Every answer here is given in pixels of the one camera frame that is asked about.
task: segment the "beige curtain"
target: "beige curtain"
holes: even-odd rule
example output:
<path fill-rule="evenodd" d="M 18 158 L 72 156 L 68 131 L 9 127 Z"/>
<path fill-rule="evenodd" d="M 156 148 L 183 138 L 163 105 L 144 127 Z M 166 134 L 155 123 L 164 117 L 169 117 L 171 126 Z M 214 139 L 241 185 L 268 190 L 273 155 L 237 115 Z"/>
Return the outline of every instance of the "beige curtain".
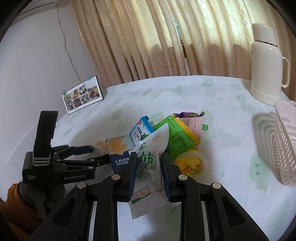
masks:
<path fill-rule="evenodd" d="M 266 0 L 72 0 L 72 3 L 85 48 L 106 87 L 188 74 L 250 80 L 251 25 L 263 23 L 274 29 L 279 48 L 291 63 L 291 84 L 284 92 L 296 99 L 296 40 Z"/>

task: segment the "white wall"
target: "white wall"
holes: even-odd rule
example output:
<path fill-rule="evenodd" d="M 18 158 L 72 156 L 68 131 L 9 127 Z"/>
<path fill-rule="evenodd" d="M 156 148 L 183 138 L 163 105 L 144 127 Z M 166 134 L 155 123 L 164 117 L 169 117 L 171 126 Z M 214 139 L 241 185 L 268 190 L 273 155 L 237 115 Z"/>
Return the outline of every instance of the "white wall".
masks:
<path fill-rule="evenodd" d="M 59 8 L 67 49 L 82 80 L 95 75 L 70 6 Z M 10 27 L 0 43 L 0 198 L 21 180 L 25 153 L 33 149 L 41 110 L 66 114 L 62 89 L 79 84 L 64 48 L 57 9 Z"/>

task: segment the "thermos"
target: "thermos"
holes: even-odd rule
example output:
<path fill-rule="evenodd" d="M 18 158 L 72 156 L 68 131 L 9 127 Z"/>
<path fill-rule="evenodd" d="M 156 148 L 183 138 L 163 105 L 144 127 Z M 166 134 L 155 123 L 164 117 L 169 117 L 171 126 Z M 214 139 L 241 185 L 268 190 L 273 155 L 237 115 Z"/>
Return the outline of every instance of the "thermos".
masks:
<path fill-rule="evenodd" d="M 289 85 L 290 63 L 282 56 L 270 26 L 253 23 L 252 30 L 254 42 L 251 44 L 251 95 L 265 104 L 274 105 L 279 100 L 281 87 L 287 88 Z M 282 85 L 283 59 L 288 66 L 285 85 Z"/>

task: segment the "table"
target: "table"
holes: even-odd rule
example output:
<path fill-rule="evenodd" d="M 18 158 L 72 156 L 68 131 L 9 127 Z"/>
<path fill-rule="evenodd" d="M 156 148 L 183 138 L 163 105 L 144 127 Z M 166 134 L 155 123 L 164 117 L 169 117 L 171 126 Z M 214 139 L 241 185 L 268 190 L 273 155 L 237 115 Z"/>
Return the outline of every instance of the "table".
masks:
<path fill-rule="evenodd" d="M 220 182 L 270 241 L 276 241 L 296 214 L 296 191 L 282 185 L 259 157 L 262 125 L 273 121 L 275 109 L 254 99 L 249 90 L 249 80 L 212 76 L 160 77 L 109 87 L 103 101 L 58 121 L 52 145 L 95 144 L 128 134 L 145 115 L 155 124 L 173 112 L 205 110 L 212 122 L 200 151 L 209 168 L 197 181 Z M 288 98 L 281 93 L 281 100 Z M 88 183 L 112 173 L 110 164 L 99 167 L 96 179 Z M 118 230 L 121 241 L 179 240 L 180 206 L 166 205 L 132 220 L 128 204 L 119 203 Z"/>

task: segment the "gloved hand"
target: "gloved hand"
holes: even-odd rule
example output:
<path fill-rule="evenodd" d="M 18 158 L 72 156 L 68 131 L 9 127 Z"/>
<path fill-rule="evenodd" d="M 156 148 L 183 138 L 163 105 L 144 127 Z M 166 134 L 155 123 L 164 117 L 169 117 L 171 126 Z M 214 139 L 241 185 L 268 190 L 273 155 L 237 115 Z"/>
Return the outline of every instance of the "gloved hand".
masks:
<path fill-rule="evenodd" d="M 22 181 L 19 187 L 19 194 L 22 201 L 31 208 L 36 208 L 38 218 L 44 220 L 47 217 L 46 211 L 52 211 L 64 198 L 64 184 L 48 184 L 37 186 L 24 184 Z"/>

